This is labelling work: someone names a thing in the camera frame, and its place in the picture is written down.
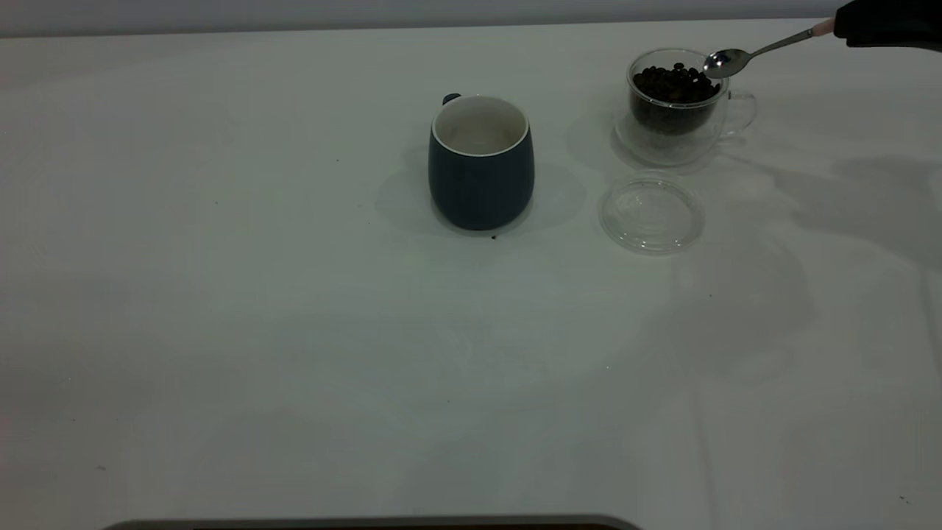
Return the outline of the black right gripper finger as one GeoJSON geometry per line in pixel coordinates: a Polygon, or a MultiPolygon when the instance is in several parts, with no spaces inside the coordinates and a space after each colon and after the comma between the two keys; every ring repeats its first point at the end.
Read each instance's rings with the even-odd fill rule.
{"type": "Polygon", "coordinates": [[[941,51],[940,1],[867,1],[835,13],[835,36],[851,48],[912,48],[941,51]]]}

